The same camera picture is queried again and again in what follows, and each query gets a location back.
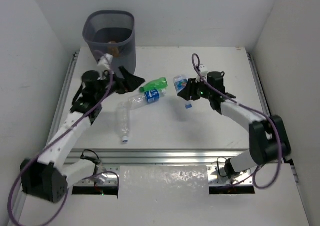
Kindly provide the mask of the clear crushed bottle white cap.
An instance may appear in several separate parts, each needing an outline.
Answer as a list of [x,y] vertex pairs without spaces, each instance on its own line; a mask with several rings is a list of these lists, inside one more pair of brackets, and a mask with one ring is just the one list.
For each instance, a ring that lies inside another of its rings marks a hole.
[[120,102],[116,108],[117,133],[122,144],[129,141],[130,136],[130,104],[128,101]]

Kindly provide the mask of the clear bottle dark blue label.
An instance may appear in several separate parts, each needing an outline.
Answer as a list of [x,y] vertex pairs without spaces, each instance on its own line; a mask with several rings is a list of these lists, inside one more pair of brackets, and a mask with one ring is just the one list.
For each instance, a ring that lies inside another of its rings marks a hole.
[[151,89],[128,99],[129,109],[134,110],[157,102],[166,95],[166,89]]

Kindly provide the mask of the orange juice bottle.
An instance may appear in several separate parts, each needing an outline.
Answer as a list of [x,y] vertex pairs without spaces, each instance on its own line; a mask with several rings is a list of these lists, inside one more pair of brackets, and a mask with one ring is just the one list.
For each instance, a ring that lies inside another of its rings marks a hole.
[[108,53],[113,55],[114,57],[119,57],[120,52],[117,46],[115,46],[116,41],[110,41],[108,47]]

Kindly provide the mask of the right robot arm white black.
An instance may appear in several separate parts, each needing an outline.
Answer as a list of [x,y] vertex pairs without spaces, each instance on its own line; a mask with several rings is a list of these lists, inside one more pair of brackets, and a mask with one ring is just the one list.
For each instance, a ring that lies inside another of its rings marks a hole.
[[291,154],[291,145],[283,119],[266,117],[239,104],[233,94],[227,93],[224,72],[211,71],[205,80],[189,78],[178,96],[189,101],[205,98],[219,114],[242,126],[249,133],[249,149],[226,160],[223,175],[231,179],[254,166],[262,166]]

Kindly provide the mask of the green plastic bottle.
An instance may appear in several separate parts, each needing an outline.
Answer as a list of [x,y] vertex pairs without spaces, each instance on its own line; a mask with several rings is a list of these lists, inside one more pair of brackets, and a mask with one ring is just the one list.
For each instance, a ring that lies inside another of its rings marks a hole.
[[154,79],[149,81],[144,86],[139,88],[140,92],[149,91],[152,89],[165,89],[168,86],[166,77],[160,77],[158,79]]

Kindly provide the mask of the aluminium front rail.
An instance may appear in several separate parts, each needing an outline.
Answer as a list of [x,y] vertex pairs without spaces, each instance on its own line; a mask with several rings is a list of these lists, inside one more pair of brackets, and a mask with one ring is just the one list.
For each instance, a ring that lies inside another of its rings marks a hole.
[[218,158],[231,158],[241,149],[95,149],[105,164],[213,164]]

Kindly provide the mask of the small bottle light blue label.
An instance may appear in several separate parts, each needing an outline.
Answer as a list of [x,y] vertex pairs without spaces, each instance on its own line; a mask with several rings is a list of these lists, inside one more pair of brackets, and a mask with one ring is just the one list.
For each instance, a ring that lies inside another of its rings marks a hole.
[[[188,79],[186,75],[180,74],[173,78],[173,84],[175,86],[175,90],[179,93],[184,87],[187,85]],[[185,101],[185,108],[189,109],[192,108],[191,101]]]

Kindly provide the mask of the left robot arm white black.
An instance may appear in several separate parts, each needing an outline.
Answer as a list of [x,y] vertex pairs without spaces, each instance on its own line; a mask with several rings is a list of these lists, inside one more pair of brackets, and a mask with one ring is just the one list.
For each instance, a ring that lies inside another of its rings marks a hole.
[[52,203],[58,203],[67,190],[79,181],[93,177],[101,161],[89,156],[64,167],[80,136],[89,129],[102,110],[102,101],[113,93],[133,92],[145,79],[131,74],[124,66],[122,76],[114,72],[89,70],[83,73],[81,85],[72,100],[61,128],[35,159],[25,159],[21,166],[23,192]]

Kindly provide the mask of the aluminium rail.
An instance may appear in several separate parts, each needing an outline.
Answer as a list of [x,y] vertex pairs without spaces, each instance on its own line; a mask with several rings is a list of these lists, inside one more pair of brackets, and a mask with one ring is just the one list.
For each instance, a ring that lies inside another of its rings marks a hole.
[[95,149],[105,164],[213,164],[218,158],[231,158],[241,149]]
[[[258,69],[257,69],[256,63],[255,63],[255,60],[254,60],[252,54],[249,51],[247,51],[246,53],[247,53],[247,57],[248,57],[248,60],[249,60],[249,63],[250,63],[250,67],[251,67],[251,70],[252,70],[252,74],[253,74],[253,77],[254,77],[256,89],[257,89],[257,92],[258,92],[258,95],[259,95],[260,103],[261,103],[261,106],[262,106],[262,111],[265,114],[267,114],[268,116],[271,116],[272,112],[270,110],[270,107],[269,107],[269,104],[268,104],[268,101],[267,101],[267,98],[266,98],[266,94],[265,94],[265,91],[264,91],[264,88],[263,88],[263,85],[262,85],[262,82],[261,82],[261,79],[260,79],[260,76],[259,76],[259,73],[258,73]],[[299,184],[299,177],[298,177],[298,174],[297,174],[297,171],[296,171],[296,168],[295,168],[295,165],[294,165],[294,162],[292,160],[291,155],[283,157],[282,158],[282,162],[283,163],[287,163],[287,164],[290,165],[292,173],[293,173],[293,176],[294,176],[294,179],[295,179],[295,182],[298,185]]]
[[[67,94],[71,85],[72,76],[76,67],[79,53],[80,53],[80,50],[75,51],[69,62],[67,73],[66,73],[62,90],[59,96],[57,108],[54,114],[53,122],[48,135],[47,143],[49,143],[49,141],[53,138],[54,134],[58,130],[58,125],[62,118],[63,105],[66,103],[66,100],[67,100]],[[16,184],[14,182],[8,197],[8,201],[11,202],[10,203],[11,207],[9,209],[9,207],[7,206],[7,211],[9,214],[9,221],[7,225],[15,225],[14,222],[12,222],[12,217],[14,217],[16,221],[20,219],[20,216],[24,207],[24,203],[26,200],[26,196],[27,196],[22,191],[22,184],[21,184],[22,178],[18,177],[18,179],[19,181]]]

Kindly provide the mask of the aluminium left side rail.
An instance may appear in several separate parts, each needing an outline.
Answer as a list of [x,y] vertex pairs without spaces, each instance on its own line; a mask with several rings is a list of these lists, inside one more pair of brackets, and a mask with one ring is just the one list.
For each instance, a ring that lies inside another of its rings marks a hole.
[[[67,100],[67,94],[71,85],[72,76],[76,67],[79,53],[80,53],[80,50],[75,51],[69,62],[67,73],[66,73],[62,90],[59,96],[57,108],[54,114],[53,122],[48,135],[47,143],[49,143],[49,141],[53,138],[54,134],[58,130],[58,125],[62,118],[63,105],[66,103],[66,100]],[[20,219],[20,216],[24,207],[24,203],[26,200],[26,196],[27,196],[22,191],[22,184],[21,184],[22,178],[18,177],[18,179],[19,181],[16,184],[14,182],[8,197],[8,201],[11,202],[10,203],[11,207],[9,209],[9,207],[7,206],[7,211],[9,214],[9,221],[7,225],[15,225],[14,222],[12,222],[12,217],[14,217],[16,221]]]

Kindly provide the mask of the aluminium right side rail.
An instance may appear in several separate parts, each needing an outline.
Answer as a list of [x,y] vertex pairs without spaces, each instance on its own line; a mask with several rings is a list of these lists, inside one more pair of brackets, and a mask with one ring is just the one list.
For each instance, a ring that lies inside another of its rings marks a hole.
[[[248,60],[249,60],[249,63],[250,63],[250,67],[251,67],[251,70],[252,70],[252,74],[253,74],[253,77],[254,77],[256,89],[257,89],[257,92],[258,92],[258,95],[259,95],[260,103],[261,103],[261,106],[262,106],[262,111],[265,114],[267,114],[268,116],[271,116],[272,112],[270,110],[270,107],[269,107],[269,104],[268,104],[268,101],[267,101],[267,98],[266,98],[266,94],[265,94],[265,91],[264,91],[264,88],[263,88],[263,85],[262,85],[262,82],[261,82],[261,79],[260,79],[260,76],[259,76],[259,73],[258,73],[258,69],[257,69],[256,63],[255,63],[255,60],[254,60],[252,54],[249,51],[247,51],[246,53],[247,53],[247,57],[248,57]],[[294,162],[292,160],[291,155],[283,157],[282,158],[282,162],[283,163],[287,163],[287,164],[290,165],[292,173],[293,173],[293,176],[294,176],[294,179],[295,179],[295,182],[298,185],[299,184],[299,177],[298,177],[298,174],[297,174],[297,171],[296,171],[296,168],[295,168],[295,165],[294,165]]]

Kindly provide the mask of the grey mesh waste bin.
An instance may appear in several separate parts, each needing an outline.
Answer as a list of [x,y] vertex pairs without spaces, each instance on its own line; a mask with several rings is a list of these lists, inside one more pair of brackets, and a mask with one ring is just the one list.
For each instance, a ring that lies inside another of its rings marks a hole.
[[96,11],[88,16],[82,36],[97,61],[102,53],[113,56],[112,69],[118,76],[122,76],[120,66],[135,73],[137,57],[132,13],[122,10]]

